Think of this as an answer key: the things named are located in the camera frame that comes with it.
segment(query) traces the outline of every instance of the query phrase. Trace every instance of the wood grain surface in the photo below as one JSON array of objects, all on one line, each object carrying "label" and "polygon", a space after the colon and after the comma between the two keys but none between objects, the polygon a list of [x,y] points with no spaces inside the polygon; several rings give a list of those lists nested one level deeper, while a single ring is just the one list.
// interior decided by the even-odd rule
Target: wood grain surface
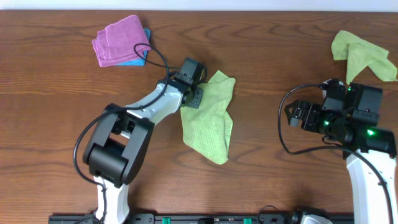
[{"label": "wood grain surface", "polygon": [[[152,30],[152,43],[171,66],[191,57],[205,63],[210,76],[221,70],[236,78],[229,161],[218,166],[184,145],[180,114],[167,117],[130,186],[133,210],[256,213],[271,204],[353,211],[341,152],[287,155],[277,135],[277,107],[297,85],[345,79],[346,62],[334,62],[330,50],[339,30],[384,47],[398,65],[398,14],[1,11],[0,223],[46,223],[53,213],[96,208],[95,186],[72,166],[76,138],[107,104],[140,100],[165,73],[152,65],[98,66],[91,45],[96,32],[131,14]],[[153,52],[149,59],[160,61]],[[368,68],[355,81],[384,89],[379,126],[398,133],[398,83],[383,83]],[[322,102],[318,90],[288,101],[297,98]],[[319,134],[288,127],[285,117],[282,125],[291,150],[323,144]]]}]

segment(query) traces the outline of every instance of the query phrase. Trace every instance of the yellow-green towel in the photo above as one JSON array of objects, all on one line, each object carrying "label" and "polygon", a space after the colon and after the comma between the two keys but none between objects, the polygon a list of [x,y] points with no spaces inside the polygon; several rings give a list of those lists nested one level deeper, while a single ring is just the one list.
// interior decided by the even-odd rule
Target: yellow-green towel
[{"label": "yellow-green towel", "polygon": [[350,32],[341,30],[331,44],[331,51],[335,60],[347,60],[348,85],[366,66],[384,82],[397,80],[397,68],[387,59],[388,51]]},{"label": "yellow-green towel", "polygon": [[198,85],[203,89],[199,109],[181,108],[184,143],[216,164],[228,160],[233,121],[226,109],[234,84],[235,78],[217,71],[208,83]]}]

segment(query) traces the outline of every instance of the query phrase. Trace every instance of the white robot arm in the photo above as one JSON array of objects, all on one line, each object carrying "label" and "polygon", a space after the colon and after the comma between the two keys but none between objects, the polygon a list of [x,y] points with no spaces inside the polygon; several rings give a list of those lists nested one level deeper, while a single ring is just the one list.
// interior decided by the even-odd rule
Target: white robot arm
[{"label": "white robot arm", "polygon": [[[104,224],[122,224],[129,215],[129,184],[141,168],[154,126],[167,115],[178,111],[182,104],[199,107],[203,90],[196,85],[202,70],[202,64],[188,58],[168,85],[165,85],[165,80],[159,80],[152,93],[125,108],[140,108],[140,105],[148,104],[163,93],[158,100],[140,110],[111,114],[98,122],[86,147],[83,162],[89,165],[94,180],[106,186],[105,197],[102,186],[98,186],[98,209],[95,212],[95,217],[100,220],[106,204]],[[105,111],[115,108],[118,106],[108,105]],[[120,134],[129,142],[123,146],[112,140],[110,133]]]},{"label": "white robot arm", "polygon": [[[289,125],[298,126],[326,139],[338,141],[335,146],[321,146],[290,152],[280,131],[281,108],[286,97],[295,90],[319,87],[325,98],[322,105],[296,100],[285,107]],[[342,150],[351,177],[354,195],[354,221],[357,224],[397,224],[395,191],[396,143],[392,131],[377,128],[382,90],[351,83],[348,89],[337,79],[322,84],[302,85],[283,98],[279,109],[279,137],[284,149],[291,155],[319,149]],[[328,223],[325,217],[306,213],[301,224]]]}]

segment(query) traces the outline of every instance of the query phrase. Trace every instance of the pink microfiber cloth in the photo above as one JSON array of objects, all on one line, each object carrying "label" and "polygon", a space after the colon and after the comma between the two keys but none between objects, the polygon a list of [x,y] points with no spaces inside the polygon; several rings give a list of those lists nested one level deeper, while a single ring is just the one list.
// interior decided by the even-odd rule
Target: pink microfiber cloth
[{"label": "pink microfiber cloth", "polygon": [[[97,38],[91,42],[100,67],[116,65],[140,58],[134,52],[138,43],[149,44],[138,16],[129,16],[98,31]],[[136,50],[143,56],[150,47],[138,45]]]}]

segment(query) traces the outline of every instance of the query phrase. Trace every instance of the black cable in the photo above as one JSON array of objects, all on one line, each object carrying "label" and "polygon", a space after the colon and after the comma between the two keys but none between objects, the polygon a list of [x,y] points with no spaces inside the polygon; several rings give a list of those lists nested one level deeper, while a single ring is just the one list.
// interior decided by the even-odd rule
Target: black cable
[{"label": "black cable", "polygon": [[392,204],[391,204],[391,199],[390,199],[390,194],[388,192],[387,189],[387,184],[385,183],[383,177],[381,176],[381,174],[379,173],[379,171],[362,155],[360,155],[357,152],[351,151],[350,149],[344,148],[343,146],[319,146],[319,147],[312,147],[309,149],[304,149],[304,150],[300,150],[300,151],[295,151],[295,152],[291,152],[287,149],[285,142],[282,138],[282,131],[280,129],[280,117],[282,114],[282,107],[284,104],[284,101],[286,100],[286,98],[294,91],[299,90],[301,88],[306,88],[306,87],[319,87],[321,88],[322,84],[309,84],[309,85],[301,85],[298,86],[296,88],[294,88],[293,90],[290,90],[282,99],[282,101],[280,102],[279,105],[279,111],[278,111],[278,133],[279,133],[279,140],[280,143],[282,144],[283,148],[285,149],[285,151],[289,154],[289,155],[299,155],[299,154],[303,154],[303,153],[307,153],[307,152],[313,152],[313,151],[317,151],[317,150],[321,150],[321,149],[338,149],[344,152],[347,152],[351,155],[356,156],[358,159],[361,159],[366,165],[368,165],[368,167],[374,172],[374,174],[376,175],[376,177],[379,179],[380,185],[383,188],[384,191],[384,195],[386,196],[386,202],[387,202],[387,209],[388,209],[388,217],[389,217],[389,223],[393,224],[393,216],[392,216]]},{"label": "black cable", "polygon": [[[262,212],[263,212],[264,209],[266,209],[266,208],[273,208],[273,209],[277,210],[278,212],[281,212],[277,207],[275,207],[275,206],[273,206],[273,205],[266,205],[266,206],[262,207],[262,208],[259,210],[259,213],[257,213],[257,222],[260,223],[260,224],[264,224],[264,221],[263,221],[263,220],[260,220],[260,215],[262,214]],[[280,214],[280,215],[282,215],[283,218],[284,218],[285,220],[287,219],[287,217],[286,217],[285,215],[283,215],[283,214]]]},{"label": "black cable", "polygon": [[323,137],[322,137],[322,142],[325,143],[325,144],[332,144],[332,145],[341,147],[340,144],[336,144],[336,143],[333,143],[333,142],[326,142],[326,141],[325,141],[326,139],[327,139],[327,140],[331,140],[331,141],[335,141],[335,140],[333,140],[333,139],[330,139],[330,136],[323,136]]},{"label": "black cable", "polygon": [[[166,67],[165,65],[161,65],[161,64],[158,64],[158,63],[155,63],[155,62],[151,62],[150,60],[147,60],[147,59],[145,58],[145,56],[144,56],[144,53],[142,53],[142,55],[139,55],[139,53],[137,52],[137,46],[140,46],[140,45],[145,45],[145,46],[151,47],[152,50],[155,49],[151,44],[138,43],[138,44],[134,45],[134,47],[133,47],[134,53],[136,53],[136,54],[138,55],[138,57],[140,57],[141,59],[145,60],[146,62],[148,62],[148,63],[150,63],[150,64],[153,64],[153,65],[156,65],[156,66],[158,66],[158,67],[162,67],[162,68],[165,68],[165,67]],[[180,69],[180,68],[178,68],[178,67],[169,67],[169,68],[170,68],[170,69]]]},{"label": "black cable", "polygon": [[91,184],[95,184],[95,185],[99,185],[102,187],[102,192],[103,192],[103,200],[104,200],[104,212],[103,212],[103,216],[102,218],[99,220],[99,223],[103,223],[105,220],[105,215],[106,215],[106,206],[107,206],[107,201],[106,201],[106,186],[103,183],[99,183],[96,182],[94,180],[91,180],[89,177],[85,176],[82,171],[80,170],[78,164],[77,164],[77,150],[79,148],[80,142],[83,139],[84,135],[87,133],[87,131],[98,121],[100,121],[101,119],[107,117],[110,114],[113,113],[120,113],[123,111],[127,111],[127,110],[142,110],[148,106],[150,106],[151,104],[155,103],[160,97],[163,96],[163,94],[165,93],[166,89],[167,89],[167,85],[169,84],[169,78],[170,78],[170,71],[169,71],[169,65],[167,64],[166,58],[154,47],[151,46],[149,44],[143,44],[143,45],[147,45],[149,47],[152,48],[152,50],[154,50],[155,52],[157,52],[159,54],[159,56],[161,57],[161,59],[163,60],[164,63],[164,68],[166,68],[166,80],[165,80],[165,84],[164,84],[164,88],[163,90],[159,93],[159,95],[157,95],[153,100],[151,100],[150,102],[148,102],[145,105],[141,105],[141,106],[137,106],[137,107],[123,107],[123,108],[116,108],[113,110],[109,110],[101,115],[99,115],[97,118],[95,118],[79,135],[78,139],[76,140],[76,144],[75,144],[75,148],[73,150],[73,166],[75,167],[75,170],[77,171],[77,173],[80,175],[81,178],[83,178],[84,180],[86,180],[87,182],[91,183]]}]

